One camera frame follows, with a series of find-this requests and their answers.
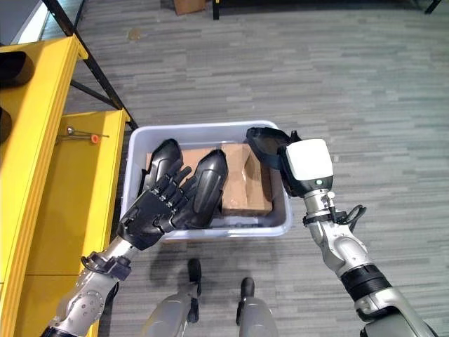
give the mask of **black cable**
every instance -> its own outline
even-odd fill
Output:
[[[359,204],[355,206],[344,218],[340,219],[338,223],[340,225],[349,225],[349,230],[353,232],[356,227],[357,221],[362,217],[363,214],[365,214],[365,212],[366,207]]]
[[[91,272],[97,272],[98,274],[104,274],[104,275],[108,275],[107,272],[105,272],[104,270],[100,270],[100,269],[95,269],[93,267],[91,267],[88,262],[90,260],[87,259],[85,256],[81,257],[81,263],[83,264],[83,266],[87,269],[90,270]]]

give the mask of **cardboard piece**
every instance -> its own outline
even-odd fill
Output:
[[[183,15],[198,11],[203,11],[206,7],[206,0],[174,0],[176,15]]]
[[[273,209],[269,169],[248,144],[224,144],[229,175],[222,212],[227,216],[263,216]]]
[[[196,165],[198,162],[206,156],[210,151],[214,150],[214,147],[207,147],[204,149],[193,149],[193,150],[183,150],[182,151],[182,160],[184,162],[184,167],[190,166],[192,168],[192,172],[183,180],[192,177],[195,173]],[[149,163],[152,160],[152,154],[147,153],[147,169],[149,168]]]

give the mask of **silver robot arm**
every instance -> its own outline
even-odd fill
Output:
[[[42,336],[85,336],[101,317],[109,292],[120,281],[118,273],[114,276],[114,272],[100,272],[94,259],[105,263],[118,259],[131,261],[137,252],[129,242],[117,237],[104,251],[95,253],[95,258],[87,258],[75,287],[61,299],[56,316]]]
[[[319,246],[324,263],[352,297],[359,317],[368,322],[361,336],[436,336],[354,236],[356,221],[366,209],[358,205],[346,214],[335,208],[333,165],[325,141],[301,140],[296,131],[288,136],[272,128],[250,128],[246,137],[257,158],[281,172],[287,193],[304,199],[304,226]]]
[[[131,272],[138,253],[184,222],[183,212],[192,205],[197,190],[192,178],[179,186],[191,169],[173,165],[154,187],[145,190],[120,220],[117,237],[102,252],[82,257],[84,269],[74,288],[60,301],[44,337],[85,336],[103,313],[108,294]]]

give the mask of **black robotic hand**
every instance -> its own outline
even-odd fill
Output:
[[[120,221],[117,234],[145,250],[175,229],[203,229],[210,225],[227,179],[226,156],[213,150],[192,171],[182,167],[178,143],[165,140],[153,153],[150,172],[145,172],[144,192]]]
[[[153,246],[165,233],[176,229],[172,219],[195,195],[193,177],[180,182],[192,172],[178,159],[149,189],[145,190],[120,220],[117,234],[143,251]]]

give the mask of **gray carpet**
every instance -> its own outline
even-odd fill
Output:
[[[157,0],[88,0],[79,30],[141,126],[269,119],[326,139],[337,206],[368,207],[356,235],[421,316],[449,336],[449,3],[430,16],[413,6],[298,0],[224,8],[213,22],[210,4],[177,17]],[[136,41],[128,39],[133,28]],[[83,65],[75,79],[95,87]],[[67,111],[96,108],[104,106],[71,92]],[[100,335],[135,336],[198,257],[201,318],[186,336],[237,336],[246,276],[280,336],[358,336],[363,324],[351,299],[303,228],[301,200],[291,203],[296,224],[282,237],[141,253]]]

